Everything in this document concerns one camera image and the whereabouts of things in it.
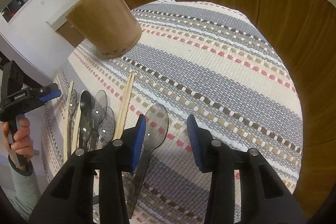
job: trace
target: striped tablecloth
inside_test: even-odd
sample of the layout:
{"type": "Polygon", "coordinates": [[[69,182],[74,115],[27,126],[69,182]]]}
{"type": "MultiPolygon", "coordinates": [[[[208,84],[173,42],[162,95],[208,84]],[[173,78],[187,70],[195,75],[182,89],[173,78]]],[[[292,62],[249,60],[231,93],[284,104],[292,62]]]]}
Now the striped tablecloth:
{"type": "MultiPolygon", "coordinates": [[[[131,223],[203,222],[211,174],[195,166],[186,132],[189,114],[230,147],[260,150],[293,192],[303,142],[300,102],[283,62],[247,17],[212,3],[174,0],[144,5],[133,14],[143,33],[131,51],[102,60],[84,40],[60,69],[55,82],[62,96],[44,112],[48,179],[63,165],[61,128],[70,81],[79,95],[105,90],[117,117],[127,76],[135,72],[126,128],[155,103],[167,108],[170,126],[152,155],[131,223]]],[[[238,172],[235,178],[239,221],[238,172]]],[[[94,220],[99,222],[97,206],[94,220]]]]}

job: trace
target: transparent spoon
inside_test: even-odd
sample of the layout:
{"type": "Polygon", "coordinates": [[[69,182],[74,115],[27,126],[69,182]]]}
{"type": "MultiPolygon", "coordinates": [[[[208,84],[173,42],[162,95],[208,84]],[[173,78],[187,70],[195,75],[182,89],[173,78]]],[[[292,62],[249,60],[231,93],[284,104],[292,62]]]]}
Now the transparent spoon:
{"type": "Polygon", "coordinates": [[[92,98],[91,94],[84,90],[80,99],[81,121],[79,125],[79,148],[87,151],[87,143],[92,132],[92,98]]]}
{"type": "Polygon", "coordinates": [[[143,140],[143,153],[134,177],[135,194],[126,204],[128,218],[131,219],[137,203],[143,181],[151,160],[152,152],[165,140],[169,118],[163,105],[153,105],[146,113],[146,133],[143,140]]]}
{"type": "Polygon", "coordinates": [[[116,120],[114,116],[113,110],[107,106],[106,107],[106,115],[103,122],[100,124],[98,134],[99,134],[99,141],[98,146],[103,148],[107,143],[109,143],[114,136],[116,126],[116,120]]]}
{"type": "Polygon", "coordinates": [[[104,90],[99,90],[94,97],[92,103],[92,121],[93,129],[91,134],[89,151],[96,149],[97,139],[99,136],[98,128],[101,122],[104,120],[107,110],[107,95],[104,90]]]}

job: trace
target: wooden chopstick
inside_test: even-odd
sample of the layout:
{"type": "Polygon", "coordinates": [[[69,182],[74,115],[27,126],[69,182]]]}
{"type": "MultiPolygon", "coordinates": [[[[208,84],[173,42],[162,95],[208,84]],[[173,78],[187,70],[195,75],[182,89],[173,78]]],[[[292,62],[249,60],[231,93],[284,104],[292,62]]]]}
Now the wooden chopstick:
{"type": "Polygon", "coordinates": [[[117,124],[115,125],[115,133],[113,139],[120,139],[121,135],[123,134],[125,121],[128,111],[129,101],[131,99],[133,83],[134,83],[135,74],[131,73],[128,76],[127,83],[124,89],[123,100],[121,101],[120,111],[118,115],[117,124]]]}
{"type": "Polygon", "coordinates": [[[76,118],[75,118],[75,124],[73,126],[73,133],[72,133],[72,141],[71,141],[71,154],[73,154],[73,152],[75,152],[75,150],[77,149],[77,144],[78,144],[78,132],[79,132],[79,123],[81,121],[81,106],[78,103],[78,107],[77,107],[77,113],[76,113],[76,118]]]}
{"type": "Polygon", "coordinates": [[[65,107],[65,123],[64,123],[64,129],[63,129],[63,162],[65,163],[68,160],[68,141],[70,140],[70,136],[68,136],[68,125],[69,125],[69,105],[71,101],[71,95],[72,90],[74,88],[74,82],[70,82],[70,87],[68,91],[68,99],[67,99],[67,105],[65,107]]]}

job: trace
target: chopsticks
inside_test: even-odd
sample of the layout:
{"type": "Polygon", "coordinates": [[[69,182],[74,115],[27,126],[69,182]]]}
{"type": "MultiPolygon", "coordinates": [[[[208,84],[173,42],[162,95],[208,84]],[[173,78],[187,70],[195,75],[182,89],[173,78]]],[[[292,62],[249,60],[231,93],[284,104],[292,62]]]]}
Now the chopsticks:
{"type": "Polygon", "coordinates": [[[74,88],[74,82],[70,82],[70,87],[68,91],[68,99],[67,99],[67,105],[65,107],[65,123],[64,123],[64,129],[63,129],[63,162],[66,162],[68,160],[68,141],[70,140],[70,136],[68,136],[68,126],[69,126],[69,105],[71,101],[71,95],[72,90],[74,88]]]}
{"type": "Polygon", "coordinates": [[[132,89],[133,89],[134,77],[135,77],[135,73],[131,73],[127,79],[127,83],[124,89],[123,99],[121,101],[117,124],[115,126],[115,133],[113,136],[114,140],[120,139],[124,131],[128,105],[131,99],[131,94],[132,94],[132,89]]]}

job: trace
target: metal screw head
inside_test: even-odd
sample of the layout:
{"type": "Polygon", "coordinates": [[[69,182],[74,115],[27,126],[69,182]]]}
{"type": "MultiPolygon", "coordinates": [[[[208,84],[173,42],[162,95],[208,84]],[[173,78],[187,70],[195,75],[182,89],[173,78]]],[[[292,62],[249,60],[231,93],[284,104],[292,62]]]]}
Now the metal screw head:
{"type": "Polygon", "coordinates": [[[218,146],[221,146],[221,141],[220,140],[212,140],[211,141],[211,145],[212,146],[215,146],[215,147],[218,147],[218,146]]]}
{"type": "Polygon", "coordinates": [[[121,146],[123,144],[123,141],[121,139],[116,139],[112,142],[114,146],[121,146]]]}
{"type": "Polygon", "coordinates": [[[258,151],[257,149],[255,149],[255,148],[251,148],[251,149],[249,150],[249,152],[250,152],[250,154],[251,154],[252,156],[256,156],[256,155],[259,154],[259,151],[258,151]]]}
{"type": "Polygon", "coordinates": [[[78,148],[76,151],[75,151],[75,154],[77,155],[77,156],[81,156],[81,155],[83,155],[84,154],[84,149],[81,149],[81,148],[78,148]]]}

